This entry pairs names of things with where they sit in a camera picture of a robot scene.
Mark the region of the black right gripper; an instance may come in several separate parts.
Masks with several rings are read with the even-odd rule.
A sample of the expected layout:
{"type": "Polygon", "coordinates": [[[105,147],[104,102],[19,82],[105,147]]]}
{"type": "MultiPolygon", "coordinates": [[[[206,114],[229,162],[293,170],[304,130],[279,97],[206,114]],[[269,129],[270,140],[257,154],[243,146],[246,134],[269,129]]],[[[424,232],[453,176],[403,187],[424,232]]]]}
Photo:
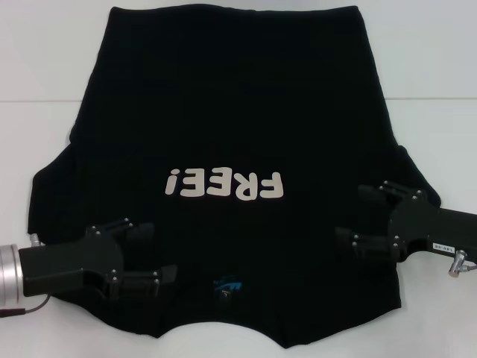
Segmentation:
{"type": "Polygon", "coordinates": [[[338,248],[363,260],[399,263],[417,252],[476,263],[476,215],[443,209],[429,203],[425,192],[384,180],[377,186],[360,184],[363,201],[398,204],[388,222],[388,238],[335,227],[338,248]]]}

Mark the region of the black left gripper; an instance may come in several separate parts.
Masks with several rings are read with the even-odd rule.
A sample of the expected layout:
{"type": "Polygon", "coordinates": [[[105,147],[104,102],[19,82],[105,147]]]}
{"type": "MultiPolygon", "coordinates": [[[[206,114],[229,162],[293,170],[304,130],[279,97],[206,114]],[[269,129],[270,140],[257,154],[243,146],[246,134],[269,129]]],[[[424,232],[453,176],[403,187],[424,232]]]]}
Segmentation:
{"type": "Polygon", "coordinates": [[[155,226],[129,218],[92,228],[74,242],[19,250],[23,295],[56,295],[84,287],[106,298],[156,297],[159,289],[176,280],[176,265],[152,271],[124,271],[120,242],[152,242],[155,226]]]}

